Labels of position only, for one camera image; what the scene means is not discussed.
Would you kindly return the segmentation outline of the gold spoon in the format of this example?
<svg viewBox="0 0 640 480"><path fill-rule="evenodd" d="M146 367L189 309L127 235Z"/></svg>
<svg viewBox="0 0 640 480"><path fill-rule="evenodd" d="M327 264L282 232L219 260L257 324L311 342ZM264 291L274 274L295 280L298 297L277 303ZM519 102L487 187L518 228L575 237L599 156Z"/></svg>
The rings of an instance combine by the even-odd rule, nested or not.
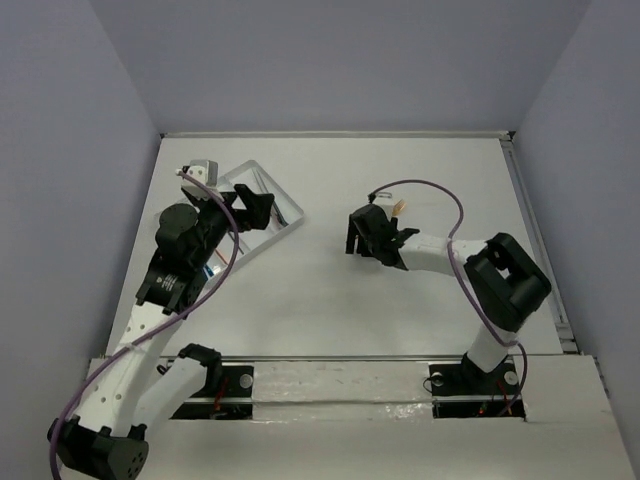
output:
<svg viewBox="0 0 640 480"><path fill-rule="evenodd" d="M407 205L407 203L406 203L405 200L403 200L403 199L399 200L394 205L394 207L392 209L392 216L393 217L398 217L403 212L403 210L405 209L406 205Z"/></svg>

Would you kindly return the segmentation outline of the white cutlery tray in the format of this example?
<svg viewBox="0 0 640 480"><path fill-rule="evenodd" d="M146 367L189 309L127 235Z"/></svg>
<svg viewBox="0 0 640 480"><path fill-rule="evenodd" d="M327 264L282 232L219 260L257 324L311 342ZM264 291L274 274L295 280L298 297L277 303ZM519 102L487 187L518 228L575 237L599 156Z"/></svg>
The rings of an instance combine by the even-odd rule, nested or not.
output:
<svg viewBox="0 0 640 480"><path fill-rule="evenodd" d="M233 271L242 268L256 256L292 233L304 222L302 208L255 160L248 160L240 166L218 177L220 192L232 192L235 184L245 184L255 194L272 194L269 223L264 230L240 233L239 249Z"/></svg>

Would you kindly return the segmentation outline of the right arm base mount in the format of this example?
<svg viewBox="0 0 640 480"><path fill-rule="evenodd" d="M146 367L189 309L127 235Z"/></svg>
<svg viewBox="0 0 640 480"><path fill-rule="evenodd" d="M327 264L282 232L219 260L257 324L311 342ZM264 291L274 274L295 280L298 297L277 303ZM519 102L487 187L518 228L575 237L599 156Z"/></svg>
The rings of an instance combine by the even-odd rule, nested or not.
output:
<svg viewBox="0 0 640 480"><path fill-rule="evenodd" d="M480 380L466 380L459 363L431 364L423 381L424 390L431 395L433 417L440 420L525 419L519 387L515 365L510 361Z"/></svg>

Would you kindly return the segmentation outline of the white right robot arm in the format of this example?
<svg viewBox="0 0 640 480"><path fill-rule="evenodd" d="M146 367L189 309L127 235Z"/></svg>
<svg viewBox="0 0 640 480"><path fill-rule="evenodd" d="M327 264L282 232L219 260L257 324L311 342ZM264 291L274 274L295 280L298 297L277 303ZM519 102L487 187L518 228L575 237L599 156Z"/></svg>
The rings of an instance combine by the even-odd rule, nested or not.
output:
<svg viewBox="0 0 640 480"><path fill-rule="evenodd" d="M452 379L473 394L496 381L522 326L551 293L547 276L512 235L499 232L471 241L400 229L387 209L374 203L349 215L345 252L458 281L482 326Z"/></svg>

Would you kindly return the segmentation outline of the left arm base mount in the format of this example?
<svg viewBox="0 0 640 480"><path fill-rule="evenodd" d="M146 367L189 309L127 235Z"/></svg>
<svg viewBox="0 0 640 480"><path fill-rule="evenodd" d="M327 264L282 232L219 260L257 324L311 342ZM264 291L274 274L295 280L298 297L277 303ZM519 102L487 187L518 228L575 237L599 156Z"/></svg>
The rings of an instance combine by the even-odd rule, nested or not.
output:
<svg viewBox="0 0 640 480"><path fill-rule="evenodd" d="M214 389L202 389L188 398L172 420L251 420L254 366L230 363Z"/></svg>

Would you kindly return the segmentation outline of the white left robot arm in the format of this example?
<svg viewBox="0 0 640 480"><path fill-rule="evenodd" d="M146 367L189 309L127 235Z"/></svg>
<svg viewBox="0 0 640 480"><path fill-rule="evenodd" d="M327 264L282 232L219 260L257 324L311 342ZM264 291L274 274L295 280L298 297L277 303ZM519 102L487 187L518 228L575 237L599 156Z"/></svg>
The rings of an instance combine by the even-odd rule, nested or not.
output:
<svg viewBox="0 0 640 480"><path fill-rule="evenodd" d="M154 385L148 381L171 337L231 273L231 266L208 271L221 241L232 238L234 264L241 233L268 227L275 197L245 184L217 192L191 177L182 191L186 202L159 216L156 248L117 350L86 378L49 429L55 479L64 469L92 479L137 478L152 428L190 395L209 395L220 386L221 355L199 344L185 346Z"/></svg>

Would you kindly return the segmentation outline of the orange chopstick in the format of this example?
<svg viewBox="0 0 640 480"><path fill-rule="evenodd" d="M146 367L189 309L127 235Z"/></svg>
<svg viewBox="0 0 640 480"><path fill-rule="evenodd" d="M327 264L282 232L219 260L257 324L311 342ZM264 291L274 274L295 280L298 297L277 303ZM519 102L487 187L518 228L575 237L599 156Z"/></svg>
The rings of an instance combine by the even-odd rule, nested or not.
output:
<svg viewBox="0 0 640 480"><path fill-rule="evenodd" d="M218 258L219 258L219 259L224 263L224 265L228 265L228 264L229 264L228 260L227 260L227 259L226 259L226 257L225 257L221 252L220 252L220 250L219 250L219 249L216 249L216 250L215 250L215 253L216 253L216 255L218 256Z"/></svg>

